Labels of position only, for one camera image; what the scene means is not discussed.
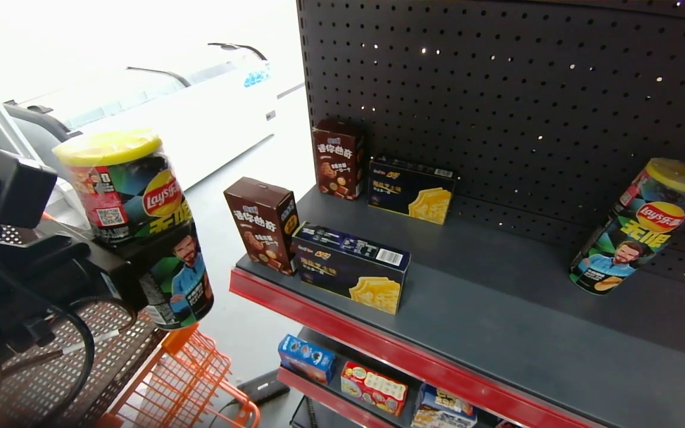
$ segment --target black power strip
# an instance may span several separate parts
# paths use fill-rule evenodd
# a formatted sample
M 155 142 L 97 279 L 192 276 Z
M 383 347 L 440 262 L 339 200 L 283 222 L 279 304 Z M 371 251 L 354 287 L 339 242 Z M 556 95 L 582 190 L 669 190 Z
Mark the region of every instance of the black power strip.
M 266 401 L 272 401 L 280 395 L 290 392 L 290 388 L 278 381 L 278 369 L 262 374 L 255 379 L 237 385 L 237 389 L 249 396 L 250 401 L 260 406 Z

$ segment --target red shelf edge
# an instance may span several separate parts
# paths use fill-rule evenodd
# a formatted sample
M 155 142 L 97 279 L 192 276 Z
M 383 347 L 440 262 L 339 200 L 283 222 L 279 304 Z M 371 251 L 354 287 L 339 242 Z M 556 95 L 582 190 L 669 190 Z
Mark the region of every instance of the red shelf edge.
M 359 425 L 366 426 L 366 428 L 392 428 L 391 424 L 384 422 L 365 409 L 345 400 L 345 398 L 340 398 L 340 396 L 335 395 L 323 386 L 316 385 L 304 377 L 294 374 L 288 369 L 280 367 L 277 379 L 283 384 L 302 392 L 303 395 L 309 396 L 310 398 L 313 398 L 313 400 L 324 404 L 337 412 L 337 414 L 346 417 Z
M 535 396 L 519 392 L 482 374 L 462 368 L 422 347 L 408 344 L 402 339 L 351 319 L 321 304 L 313 303 L 293 291 L 238 267 L 231 270 L 229 291 L 302 323 L 335 341 L 378 358 L 416 379 L 454 393 L 475 406 L 524 426 L 531 428 L 601 426 Z

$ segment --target qr code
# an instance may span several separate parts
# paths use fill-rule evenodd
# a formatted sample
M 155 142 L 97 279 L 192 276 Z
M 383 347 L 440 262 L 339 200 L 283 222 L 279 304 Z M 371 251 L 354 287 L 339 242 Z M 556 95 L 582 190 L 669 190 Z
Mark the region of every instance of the qr code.
M 125 223 L 122 214 L 120 214 L 120 208 L 98 209 L 97 214 L 100 216 L 100 223 L 103 226 L 117 226 Z

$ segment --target white wall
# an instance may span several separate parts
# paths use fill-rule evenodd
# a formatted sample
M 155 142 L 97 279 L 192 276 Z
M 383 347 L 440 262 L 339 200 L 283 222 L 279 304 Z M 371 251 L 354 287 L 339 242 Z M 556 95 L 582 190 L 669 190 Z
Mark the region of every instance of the white wall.
M 0 99 L 207 42 L 255 46 L 280 90 L 303 81 L 294 0 L 0 0 Z

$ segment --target gray floor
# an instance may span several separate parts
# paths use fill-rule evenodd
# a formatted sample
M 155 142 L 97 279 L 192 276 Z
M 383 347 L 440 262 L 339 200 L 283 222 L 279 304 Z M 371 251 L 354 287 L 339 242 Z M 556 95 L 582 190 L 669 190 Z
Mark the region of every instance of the gray floor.
M 293 320 L 228 292 L 229 272 L 245 249 L 223 191 L 246 176 L 293 190 L 299 199 L 315 183 L 304 89 L 278 101 L 274 120 L 277 121 L 274 137 L 232 160 L 186 192 L 215 295 L 215 305 L 200 323 L 200 330 L 215 339 L 220 352 L 231 357 L 233 376 L 229 380 L 233 384 L 276 369 L 279 341 L 286 333 L 295 334 L 301 329 Z M 301 395 L 292 391 L 262 406 L 261 426 L 288 426 L 300 399 Z M 220 407 L 224 402 L 215 401 L 215 405 Z M 210 422 L 205 420 L 198 426 L 208 426 Z M 213 426 L 227 425 L 216 421 Z

